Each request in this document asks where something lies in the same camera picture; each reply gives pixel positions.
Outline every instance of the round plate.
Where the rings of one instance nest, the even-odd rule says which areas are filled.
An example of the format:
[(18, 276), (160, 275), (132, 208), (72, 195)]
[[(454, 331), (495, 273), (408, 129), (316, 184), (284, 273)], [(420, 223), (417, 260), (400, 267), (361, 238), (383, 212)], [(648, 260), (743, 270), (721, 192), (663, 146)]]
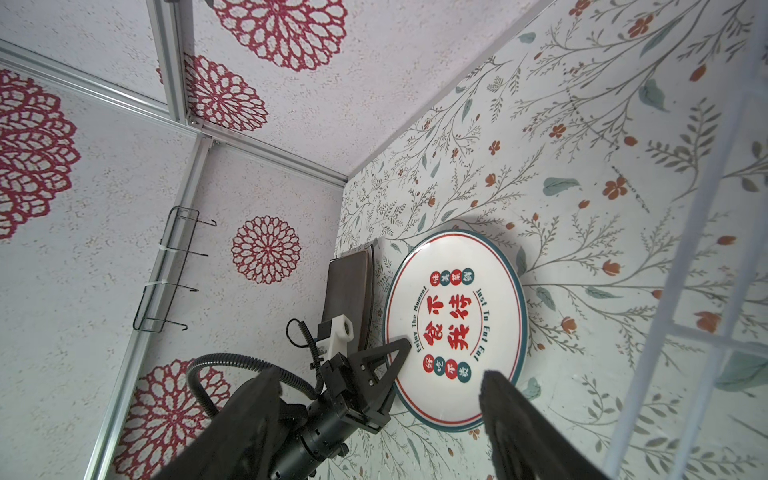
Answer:
[(422, 241), (397, 271), (384, 313), (384, 343), (412, 344), (397, 391), (431, 427), (460, 432), (482, 423), (485, 370), (517, 382), (528, 317), (515, 271), (483, 236), (448, 230)]

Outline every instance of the plate rim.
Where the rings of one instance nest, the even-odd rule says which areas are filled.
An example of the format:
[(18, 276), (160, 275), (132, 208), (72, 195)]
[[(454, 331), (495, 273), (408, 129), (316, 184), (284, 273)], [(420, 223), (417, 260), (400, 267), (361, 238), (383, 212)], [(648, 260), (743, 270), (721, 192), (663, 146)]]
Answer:
[[(518, 296), (520, 297), (520, 314), (522, 317), (522, 329), (521, 329), (521, 342), (520, 342), (520, 355), (517, 367), (515, 368), (515, 371), (512, 373), (512, 377), (510, 379), (510, 383), (512, 385), (517, 385), (518, 379), (520, 378), (520, 373), (523, 368), (523, 364), (525, 363), (525, 352), (528, 349), (528, 309), (525, 305), (525, 296), (523, 295), (523, 289), (522, 285), (520, 284), (520, 278), (518, 277), (517, 272), (515, 269), (512, 268), (512, 265), (509, 263), (509, 260), (507, 259), (506, 255), (491, 242), (486, 236), (481, 235), (480, 233), (473, 232), (471, 230), (464, 230), (461, 228), (452, 228), (449, 230), (442, 230), (439, 232), (435, 232), (432, 235), (429, 235), (424, 240), (418, 242), (415, 247), (413, 247), (413, 250), (408, 252), (408, 254), (402, 259), (402, 262), (397, 267), (397, 271), (395, 272), (395, 275), (392, 277), (392, 284), (389, 285), (389, 292), (386, 296), (386, 301), (384, 304), (384, 309), (382, 310), (382, 344), (386, 345), (386, 326), (387, 326), (387, 313), (389, 311), (389, 300), (392, 296), (392, 289), (395, 286), (396, 279), (400, 276), (400, 273), (402, 272), (402, 268), (404, 265), (407, 264), (407, 260), (414, 255), (416, 255), (417, 250), (423, 245), (424, 243), (428, 243), (431, 240), (434, 240), (436, 237), (440, 237), (443, 235), (446, 235), (448, 233), (462, 233), (464, 235), (474, 237), (476, 240), (479, 240), (481, 243), (484, 243), (486, 246), (490, 247), (499, 258), (502, 259), (502, 264), (507, 269), (507, 271), (510, 273), (510, 278), (512, 278), (512, 283), (515, 285), (515, 289), (517, 290)], [(389, 356), (386, 357), (387, 366), (389, 367)], [(433, 421), (424, 418), (420, 413), (416, 412), (407, 401), (402, 397), (402, 392), (400, 392), (400, 388), (398, 387), (397, 383), (395, 383), (395, 391), (397, 392), (397, 396), (400, 398), (400, 402), (408, 409), (409, 412), (411, 412), (411, 415), (415, 416), (417, 419), (419, 419), (422, 423), (424, 423), (427, 426), (432, 427), (435, 430), (439, 430), (440, 432), (467, 432), (468, 430), (472, 430), (475, 427), (482, 424), (482, 415), (479, 419), (475, 420), (474, 422), (470, 422), (465, 425), (458, 425), (458, 426), (446, 426), (439, 423), (434, 423)]]

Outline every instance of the red mandala pattern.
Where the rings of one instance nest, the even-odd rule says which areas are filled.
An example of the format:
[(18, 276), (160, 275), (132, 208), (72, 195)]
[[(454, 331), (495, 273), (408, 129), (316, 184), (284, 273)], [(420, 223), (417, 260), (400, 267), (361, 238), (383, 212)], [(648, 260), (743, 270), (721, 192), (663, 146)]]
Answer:
[(299, 237), (278, 217), (255, 217), (247, 221), (232, 240), (232, 261), (237, 271), (256, 283), (280, 282), (299, 262)]
[[(132, 480), (149, 480), (210, 423), (187, 388), (187, 367), (192, 360), (174, 360), (157, 366), (139, 379), (123, 437), (113, 465)], [(219, 407), (230, 398), (231, 385), (222, 372), (207, 368), (200, 383)]]
[(69, 166), (80, 160), (72, 140), (77, 128), (60, 103), (32, 79), (0, 70), (0, 239), (47, 215), (56, 194), (72, 187)]
[(203, 55), (184, 54), (184, 65), (187, 102), (196, 116), (239, 131), (256, 130), (266, 123), (264, 101), (243, 77)]
[(295, 71), (327, 64), (346, 37), (341, 0), (214, 0), (214, 9), (242, 45)]

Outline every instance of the ceiling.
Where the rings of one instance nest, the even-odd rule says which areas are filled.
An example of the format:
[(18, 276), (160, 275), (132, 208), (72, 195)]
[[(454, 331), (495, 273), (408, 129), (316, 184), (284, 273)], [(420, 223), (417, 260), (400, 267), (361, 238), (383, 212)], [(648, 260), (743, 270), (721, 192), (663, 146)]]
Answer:
[[(192, 110), (348, 174), (532, 2), (211, 3), (180, 4)], [(0, 8), (1, 39), (164, 101), (143, 2), (0, 0)]]

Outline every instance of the aluminum frame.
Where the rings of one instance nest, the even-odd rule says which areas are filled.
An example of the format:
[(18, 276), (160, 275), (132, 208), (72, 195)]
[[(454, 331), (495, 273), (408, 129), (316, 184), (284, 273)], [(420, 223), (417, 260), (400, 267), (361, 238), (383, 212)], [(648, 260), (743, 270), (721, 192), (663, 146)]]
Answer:
[(187, 92), (184, 87), (184, 51), (181, 46), (181, 10), (177, 2), (147, 0), (157, 62), (163, 75), (163, 87), (170, 119), (187, 123)]
[(0, 40), (0, 64), (18, 73), (49, 81), (58, 87), (128, 110), (153, 121), (180, 127), (178, 123), (170, 120), (168, 106), (163, 102), (38, 55), (5, 40)]
[[(176, 195), (175, 205), (192, 208), (197, 186), (200, 183), (200, 176), (213, 144), (213, 138), (203, 134), (197, 136), (187, 169), (182, 177), (181, 186)], [(166, 225), (161, 244), (168, 245), (170, 248), (158, 249), (149, 282), (161, 282), (162, 279), (168, 278), (182, 268), (186, 252), (173, 249), (178, 248), (185, 239), (188, 239), (191, 232), (189, 227), (178, 230), (180, 231), (174, 232), (170, 228), (170, 224)], [(173, 297), (174, 286), (161, 284), (159, 287), (153, 291), (153, 295), (146, 303), (141, 304), (144, 307), (144, 312), (140, 312), (142, 316), (157, 318), (157, 313), (168, 307)], [(96, 445), (85, 470), (84, 480), (101, 480), (106, 477), (109, 471), (114, 457), (114, 449), (118, 445), (120, 434), (123, 431), (123, 424), (136, 389), (136, 382), (141, 374), (144, 357), (147, 355), (149, 342), (153, 335), (152, 332), (141, 330), (134, 330), (131, 334), (123, 362), (120, 365), (118, 379), (104, 415), (104, 421), (101, 423), (96, 438)]]
[(170, 119), (167, 105), (160, 101), (3, 40), (0, 40), (0, 65), (5, 65), (18, 73), (48, 81), (57, 87), (85, 95), (88, 98), (139, 115), (144, 119), (171, 127), (185, 134), (198, 135), (202, 132), (220, 143), (253, 155), (259, 161), (288, 170), (291, 173), (320, 180), (338, 188), (344, 188), (346, 185), (347, 176), (335, 170), (219, 125), (202, 121), (199, 118), (190, 117), (189, 122), (191, 124), (173, 121)]

